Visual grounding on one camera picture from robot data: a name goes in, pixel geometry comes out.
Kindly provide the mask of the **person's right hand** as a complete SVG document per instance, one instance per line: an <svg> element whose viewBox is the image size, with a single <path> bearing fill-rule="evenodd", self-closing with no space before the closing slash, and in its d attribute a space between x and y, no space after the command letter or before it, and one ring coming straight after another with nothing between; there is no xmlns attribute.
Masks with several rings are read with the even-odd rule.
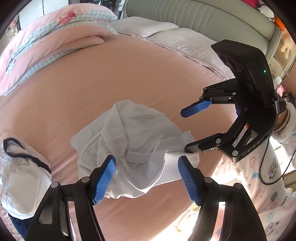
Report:
<svg viewBox="0 0 296 241"><path fill-rule="evenodd" d="M285 129L289 118L290 118L290 112L288 109L286 109L283 113L281 113L278 116L273 131L279 135Z"/></svg>

